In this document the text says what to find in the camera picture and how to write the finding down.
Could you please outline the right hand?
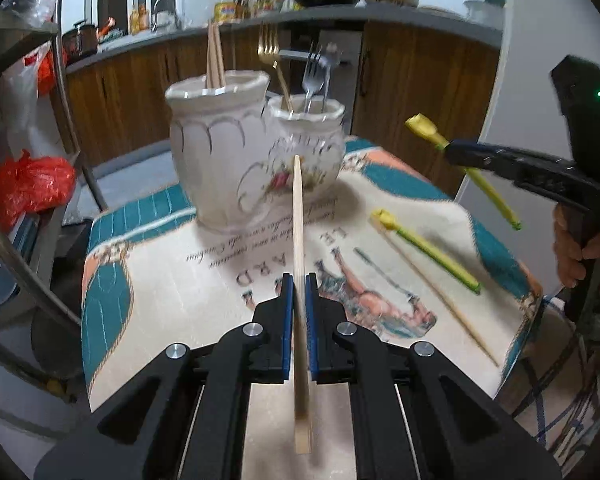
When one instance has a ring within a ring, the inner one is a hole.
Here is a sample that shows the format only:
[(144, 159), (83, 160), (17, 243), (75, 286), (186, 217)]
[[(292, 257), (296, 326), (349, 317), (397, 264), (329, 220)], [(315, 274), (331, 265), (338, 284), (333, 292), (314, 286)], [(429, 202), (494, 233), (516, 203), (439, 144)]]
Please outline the right hand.
[(557, 274), (560, 282), (573, 288), (585, 278), (585, 260), (600, 258), (600, 233), (592, 238), (585, 247), (581, 247), (568, 231), (565, 209), (557, 205), (554, 218), (554, 254), (557, 260)]

